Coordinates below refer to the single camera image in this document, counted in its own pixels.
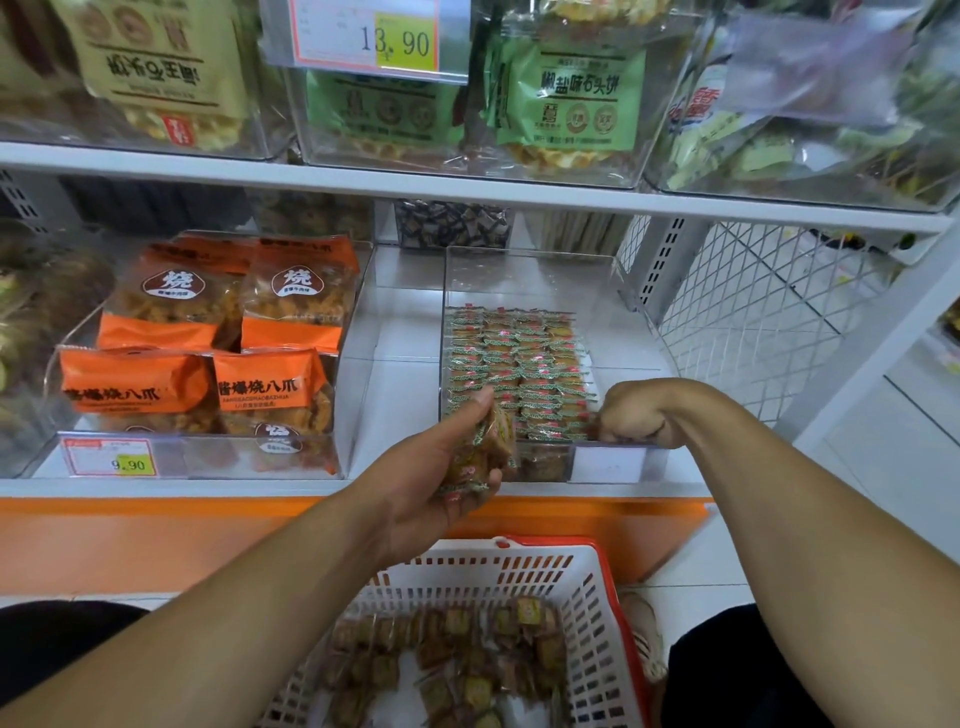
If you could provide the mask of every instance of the forearm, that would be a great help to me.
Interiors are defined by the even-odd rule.
[[[374,574],[385,503],[346,489],[0,711],[0,728],[236,728]]]
[[[689,383],[665,408],[771,634],[833,721],[952,725],[960,568],[723,395]]]

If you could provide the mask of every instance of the hand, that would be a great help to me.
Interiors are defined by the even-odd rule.
[[[492,404],[493,388],[484,387],[439,424],[388,449],[350,486],[361,497],[390,504],[381,569],[420,556],[500,489],[503,473],[494,469],[484,493],[434,497],[454,449],[473,437]]]
[[[661,448],[681,448],[684,431],[668,410],[693,382],[685,379],[621,381],[607,392],[600,409],[599,438],[608,443],[653,443]]]

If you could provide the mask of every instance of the orange snack bag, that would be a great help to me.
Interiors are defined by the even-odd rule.
[[[338,353],[359,275],[345,235],[263,240],[242,294],[243,348]]]
[[[217,391],[228,434],[255,438],[259,471],[339,465],[329,432],[333,388],[313,350],[214,353]]]
[[[151,245],[104,304],[99,349],[229,349],[254,245],[185,235]]]
[[[107,432],[221,432],[213,377],[196,354],[60,350],[62,392]]]

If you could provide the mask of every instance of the shopping basket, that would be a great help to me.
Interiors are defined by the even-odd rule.
[[[439,541],[420,558],[377,574],[347,614],[411,613],[419,607],[479,609],[519,595],[560,607],[566,636],[567,700],[580,728],[645,726],[643,671],[601,548],[589,539],[509,537]],[[324,641],[310,653],[257,722],[257,728],[320,728],[312,710]],[[405,725],[394,712],[390,722]],[[420,725],[414,720],[411,725]]]

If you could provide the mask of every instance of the yellow price sticker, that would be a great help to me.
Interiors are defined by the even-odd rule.
[[[117,455],[114,469],[118,475],[133,475],[148,477],[156,475],[154,468],[154,457],[151,454],[144,455]]]
[[[436,71],[439,58],[433,18],[376,14],[376,64],[380,68]]]

